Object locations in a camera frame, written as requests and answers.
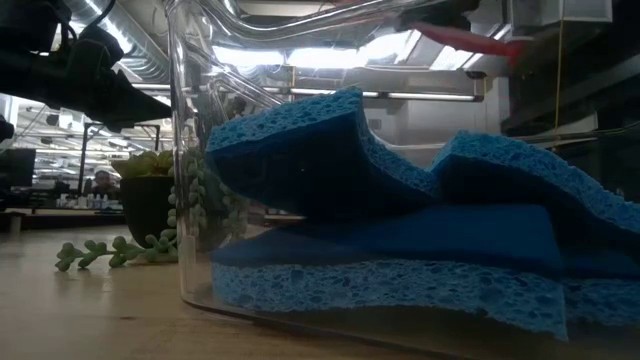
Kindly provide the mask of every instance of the succulent plant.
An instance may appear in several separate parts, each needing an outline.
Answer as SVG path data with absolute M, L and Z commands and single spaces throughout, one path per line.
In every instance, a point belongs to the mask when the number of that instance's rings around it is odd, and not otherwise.
M 139 176 L 173 176 L 173 153 L 171 150 L 156 154 L 145 151 L 140 155 L 131 155 L 127 160 L 114 160 L 111 166 L 123 179 Z
M 176 209 L 171 209 L 167 213 L 167 225 L 169 228 L 162 230 L 160 238 L 156 238 L 154 235 L 145 237 L 145 241 L 153 246 L 149 249 L 141 248 L 133 242 L 127 242 L 123 236 L 116 236 L 113 239 L 111 247 L 114 250 L 108 250 L 107 244 L 104 242 L 96 243 L 93 240 L 85 241 L 84 247 L 88 250 L 87 252 L 75 248 L 72 243 L 64 243 L 56 255 L 59 261 L 55 266 L 60 271 L 67 271 L 76 260 L 80 259 L 78 267 L 84 269 L 100 256 L 111 256 L 109 266 L 112 268 L 140 258 L 149 262 L 156 262 L 160 259 L 176 262 L 178 261 L 178 236 L 175 229 Z

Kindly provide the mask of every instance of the table surface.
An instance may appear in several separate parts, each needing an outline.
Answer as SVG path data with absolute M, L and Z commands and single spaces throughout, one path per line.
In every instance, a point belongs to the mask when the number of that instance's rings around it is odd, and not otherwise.
M 297 335 L 184 304 L 178 266 L 58 272 L 66 241 L 109 241 L 126 227 L 0 234 L 0 359 L 429 359 L 350 340 Z

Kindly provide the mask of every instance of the string of pearls plant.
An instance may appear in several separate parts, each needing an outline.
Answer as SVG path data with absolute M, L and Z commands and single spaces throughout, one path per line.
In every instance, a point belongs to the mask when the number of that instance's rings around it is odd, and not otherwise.
M 187 150 L 183 161 L 186 164 L 185 179 L 189 184 L 186 200 L 188 201 L 190 235 L 197 238 L 201 232 L 208 229 L 208 224 L 213 223 L 219 225 L 224 238 L 222 244 L 219 245 L 243 239 L 247 231 L 249 201 L 233 193 L 210 172 L 198 149 Z M 174 176 L 173 167 L 168 170 L 167 175 Z M 145 237 L 145 241 L 153 247 L 144 249 L 132 241 L 127 242 L 122 236 L 116 236 L 113 239 L 111 244 L 113 250 L 108 250 L 106 243 L 93 240 L 84 243 L 86 251 L 77 249 L 72 243 L 67 242 L 63 244 L 62 249 L 56 255 L 59 261 L 55 266 L 60 271 L 67 271 L 76 260 L 79 260 L 78 267 L 84 269 L 101 256 L 111 256 L 109 266 L 112 268 L 123 266 L 131 261 L 177 261 L 179 237 L 176 231 L 178 222 L 176 205 L 178 197 L 175 186 L 171 187 L 171 194 L 167 200 L 174 206 L 167 214 L 168 228 L 160 233 L 159 238 L 154 235 Z

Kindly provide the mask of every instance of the computer monitor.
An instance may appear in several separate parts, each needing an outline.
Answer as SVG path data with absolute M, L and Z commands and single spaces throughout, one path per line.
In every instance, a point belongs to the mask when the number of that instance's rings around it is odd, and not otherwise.
M 0 187 L 33 185 L 35 149 L 7 149 L 0 154 Z

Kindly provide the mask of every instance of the potted plant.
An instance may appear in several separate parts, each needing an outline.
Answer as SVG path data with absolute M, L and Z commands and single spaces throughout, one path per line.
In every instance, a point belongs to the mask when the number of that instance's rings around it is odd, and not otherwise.
M 146 236 L 160 237 L 167 227 L 167 213 L 174 208 L 167 202 L 174 184 L 173 176 L 169 175 L 173 166 L 171 151 L 160 154 L 147 151 L 128 160 L 112 161 L 111 166 L 122 177 L 122 208 L 133 239 L 144 248 L 153 247 L 145 240 Z
M 184 192 L 180 197 L 183 199 L 180 214 L 175 208 L 171 152 L 143 153 L 113 162 L 122 176 L 123 208 L 137 245 L 122 236 L 114 238 L 113 250 L 108 250 L 104 242 L 92 240 L 84 243 L 86 251 L 65 243 L 56 255 L 58 270 L 69 270 L 76 260 L 80 268 L 85 268 L 100 256 L 111 256 L 111 267 L 139 259 L 177 261 L 179 237 L 175 227 L 179 216 L 186 225 L 184 232 L 198 239 L 200 250 L 243 239 L 247 230 L 247 199 L 234 194 L 211 173 L 199 149 L 188 149 L 180 160 L 184 164 L 184 171 L 178 173 L 180 191 Z

